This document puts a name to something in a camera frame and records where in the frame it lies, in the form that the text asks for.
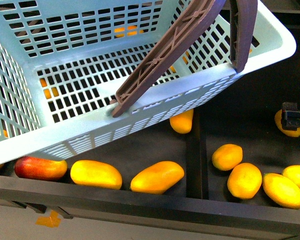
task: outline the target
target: basket handle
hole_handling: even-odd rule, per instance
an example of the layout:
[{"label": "basket handle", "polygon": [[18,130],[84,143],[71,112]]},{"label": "basket handle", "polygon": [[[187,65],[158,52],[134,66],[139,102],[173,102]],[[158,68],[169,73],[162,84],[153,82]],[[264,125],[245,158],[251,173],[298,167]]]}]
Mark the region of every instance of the basket handle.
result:
[{"label": "basket handle", "polygon": [[[113,117],[119,117],[132,106],[210,27],[225,2],[226,0],[191,1],[117,90],[115,98],[118,105],[112,111]],[[231,0],[230,59],[237,71],[242,71],[248,60],[257,7],[258,0]]]},{"label": "basket handle", "polygon": [[230,60],[237,73],[248,61],[257,12],[258,0],[230,0]]}]

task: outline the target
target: brown handle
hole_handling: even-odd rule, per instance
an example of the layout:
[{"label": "brown handle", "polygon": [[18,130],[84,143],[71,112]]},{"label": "brown handle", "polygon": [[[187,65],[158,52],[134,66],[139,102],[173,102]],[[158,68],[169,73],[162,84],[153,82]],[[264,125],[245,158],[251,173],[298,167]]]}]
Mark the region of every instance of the brown handle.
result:
[{"label": "brown handle", "polygon": [[[113,117],[118,117],[124,113],[131,105],[133,105],[157,80],[164,72],[210,27],[214,22],[226,0],[192,0],[185,11],[178,17],[174,24],[164,34],[160,41],[147,54],[143,61],[137,66],[132,74],[117,90],[115,97],[118,106],[112,111]],[[233,58],[233,64],[238,69],[244,68],[249,55],[249,49],[252,39],[253,24],[241,24],[242,21],[249,19],[245,9],[248,8],[250,2],[258,0],[232,0],[231,8],[234,21],[231,21],[231,29],[233,32],[230,38],[230,47],[235,50],[230,50],[230,55]],[[244,44],[244,49],[241,51],[240,44]]]},{"label": "brown handle", "polygon": [[244,70],[258,12],[258,0],[230,0],[230,60],[236,72]]}]

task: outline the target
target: orange tape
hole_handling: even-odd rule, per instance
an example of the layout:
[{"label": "orange tape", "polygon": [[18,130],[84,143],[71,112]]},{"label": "orange tape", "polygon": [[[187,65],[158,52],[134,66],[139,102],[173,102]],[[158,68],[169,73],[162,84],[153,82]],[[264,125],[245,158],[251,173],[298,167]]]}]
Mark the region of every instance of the orange tape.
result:
[{"label": "orange tape", "polygon": [[58,213],[56,211],[51,211],[50,216],[40,216],[35,222],[36,225],[42,225],[49,228],[57,228],[61,222],[61,219],[58,218]]}]

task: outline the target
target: gray floor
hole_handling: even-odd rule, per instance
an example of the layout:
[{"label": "gray floor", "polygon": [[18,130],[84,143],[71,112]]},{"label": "gray floor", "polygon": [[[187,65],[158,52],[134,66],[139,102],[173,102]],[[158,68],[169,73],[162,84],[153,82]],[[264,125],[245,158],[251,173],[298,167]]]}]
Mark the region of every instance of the gray floor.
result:
[{"label": "gray floor", "polygon": [[37,225],[38,217],[49,217],[32,209],[0,206],[0,240],[244,240],[227,236],[184,232],[122,223],[63,219],[58,227]]}]

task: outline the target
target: plastic basket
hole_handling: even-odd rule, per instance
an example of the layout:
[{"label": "plastic basket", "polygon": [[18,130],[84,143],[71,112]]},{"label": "plastic basket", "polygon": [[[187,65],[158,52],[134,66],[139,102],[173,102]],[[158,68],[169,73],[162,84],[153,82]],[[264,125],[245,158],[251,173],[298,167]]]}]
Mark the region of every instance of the plastic basket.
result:
[{"label": "plastic basket", "polygon": [[78,155],[202,105],[295,52],[292,35],[259,2],[249,60],[236,73],[230,25],[218,16],[174,69],[113,118],[116,90],[189,2],[0,0],[0,163]]}]

